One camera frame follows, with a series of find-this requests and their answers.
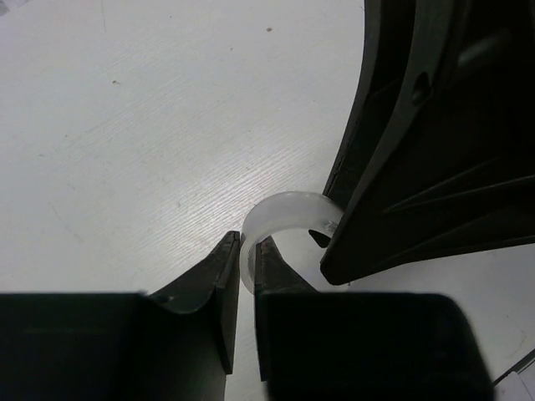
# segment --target translucent plastic ring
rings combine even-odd
[[[333,237],[342,211],[326,196],[313,192],[283,192],[254,206],[242,226],[240,276],[254,293],[255,248],[276,232],[303,228]]]

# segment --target curved black plastic piece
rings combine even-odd
[[[0,295],[0,399],[224,399],[240,237],[153,296]]]
[[[532,2],[365,6],[359,88],[324,190],[345,209],[327,280],[534,242]],[[405,64],[380,62],[390,55]]]

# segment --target black plastic part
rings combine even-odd
[[[0,295],[0,399],[223,400],[239,233],[151,297]]]
[[[369,0],[365,12],[362,74],[324,190],[345,209],[326,279],[534,242],[532,2]]]
[[[316,292],[268,238],[257,245],[255,313],[270,399],[493,399],[449,298]]]

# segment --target screw hole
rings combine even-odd
[[[429,84],[429,75],[421,73],[415,82],[415,88],[412,91],[412,104],[417,106],[424,103],[431,96],[431,85]]]

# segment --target white table surface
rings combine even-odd
[[[151,292],[266,196],[323,189],[359,77],[361,1],[6,4],[0,291]],[[307,236],[285,235],[298,270],[318,262]],[[352,288],[452,295],[496,377],[535,348],[534,255],[428,261]],[[227,399],[262,397],[242,287]]]

